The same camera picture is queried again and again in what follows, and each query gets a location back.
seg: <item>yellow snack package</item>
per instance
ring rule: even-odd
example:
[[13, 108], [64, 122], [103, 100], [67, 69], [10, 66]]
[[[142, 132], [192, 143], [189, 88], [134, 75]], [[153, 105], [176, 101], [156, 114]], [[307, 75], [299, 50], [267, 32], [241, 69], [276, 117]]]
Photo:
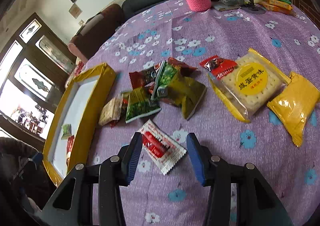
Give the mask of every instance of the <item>yellow snack package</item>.
[[242, 122], [250, 117], [290, 78], [252, 48], [231, 61], [218, 56], [200, 63], [210, 71], [209, 81], [232, 115]]
[[278, 116], [293, 143], [300, 147], [303, 128], [319, 100], [318, 89], [302, 75], [290, 73], [291, 83], [267, 106]]

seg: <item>table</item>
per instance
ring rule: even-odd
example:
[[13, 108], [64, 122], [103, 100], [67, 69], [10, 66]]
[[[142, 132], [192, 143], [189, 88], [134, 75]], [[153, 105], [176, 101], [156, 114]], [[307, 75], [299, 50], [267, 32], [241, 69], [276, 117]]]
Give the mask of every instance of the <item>table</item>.
[[[97, 164], [118, 153], [148, 118], [186, 148], [188, 132], [194, 132], [213, 154], [229, 163], [257, 166], [278, 195], [294, 225], [302, 225], [314, 212], [320, 200], [320, 127], [316, 106], [304, 129], [304, 142], [294, 146], [291, 136], [277, 117], [263, 106], [241, 123], [215, 95], [199, 62], [212, 55], [237, 59], [254, 48], [285, 74], [295, 71], [320, 88], [320, 31], [299, 9], [297, 16], [266, 12], [253, 15], [243, 10], [202, 13], [191, 12], [185, 0], [170, 0], [134, 16], [109, 39], [88, 61], [85, 69], [107, 62], [117, 79], [110, 100], [130, 89], [128, 72], [139, 71], [175, 57], [199, 71], [193, 77], [208, 88], [193, 117], [186, 121], [180, 109], [161, 103], [162, 111], [145, 119], [114, 128], [97, 128], [88, 164]], [[256, 141], [254, 148], [241, 146], [243, 140]], [[121, 197], [130, 225], [202, 225], [209, 188], [196, 180], [188, 155], [167, 174], [162, 175], [143, 150], [134, 181], [121, 187]], [[97, 223], [95, 188], [94, 222]], [[231, 198], [231, 224], [234, 223], [236, 199]]]

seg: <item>green snack bar package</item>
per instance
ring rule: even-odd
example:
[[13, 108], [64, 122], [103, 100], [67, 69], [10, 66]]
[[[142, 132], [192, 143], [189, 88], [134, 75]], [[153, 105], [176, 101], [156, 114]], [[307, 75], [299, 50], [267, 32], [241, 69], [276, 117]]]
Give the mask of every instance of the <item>green snack bar package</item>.
[[68, 139], [71, 136], [71, 124], [63, 124], [62, 133], [61, 139]]
[[151, 101], [144, 87], [138, 87], [129, 94], [127, 115], [125, 122], [129, 123], [135, 119], [152, 115], [161, 111], [158, 102]]
[[183, 77], [179, 72], [167, 85], [167, 98], [181, 107], [183, 118], [190, 119], [201, 101], [206, 86], [193, 78]]
[[170, 83], [176, 73], [180, 73], [167, 61], [163, 61], [160, 65], [156, 76], [155, 87], [151, 96], [151, 100], [167, 97], [167, 85]]

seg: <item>snack wrapper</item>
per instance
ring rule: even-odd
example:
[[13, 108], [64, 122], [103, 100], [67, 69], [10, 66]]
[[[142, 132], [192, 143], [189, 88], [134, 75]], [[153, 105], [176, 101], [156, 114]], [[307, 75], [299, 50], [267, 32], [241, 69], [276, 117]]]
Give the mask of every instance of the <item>snack wrapper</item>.
[[67, 139], [71, 136], [71, 124], [62, 125], [62, 137], [61, 139]]
[[125, 122], [129, 123], [138, 118], [152, 115], [161, 111], [156, 101], [152, 101], [147, 93], [147, 88], [139, 87], [129, 94]]
[[122, 102], [122, 94], [119, 94], [117, 97], [111, 99], [101, 111], [99, 125], [103, 126], [111, 121], [118, 121], [120, 119]]
[[303, 76], [291, 72], [291, 83], [281, 94], [268, 102], [267, 106], [278, 116], [292, 136], [293, 143], [300, 147], [303, 142], [303, 129], [311, 115], [320, 92]]
[[228, 110], [240, 121], [249, 118], [264, 105], [290, 78], [275, 65], [250, 48], [248, 53], [235, 61], [237, 67], [220, 80], [211, 73], [213, 90]]
[[159, 130], [151, 120], [148, 120], [138, 132], [143, 135], [143, 148], [164, 175], [187, 152], [179, 143]]
[[68, 143], [67, 143], [67, 160], [66, 160], [67, 166], [69, 165], [71, 151], [72, 151], [74, 142], [75, 142], [75, 136], [72, 135], [68, 138]]

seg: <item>biscuit package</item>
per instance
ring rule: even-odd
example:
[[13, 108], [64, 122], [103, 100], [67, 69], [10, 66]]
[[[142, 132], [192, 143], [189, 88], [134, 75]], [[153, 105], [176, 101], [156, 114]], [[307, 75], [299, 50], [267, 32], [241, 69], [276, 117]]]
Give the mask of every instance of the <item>biscuit package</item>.
[[249, 118], [290, 79], [275, 65], [250, 48], [248, 53], [231, 61], [212, 56], [200, 63], [210, 71], [213, 90], [229, 111], [240, 121]]

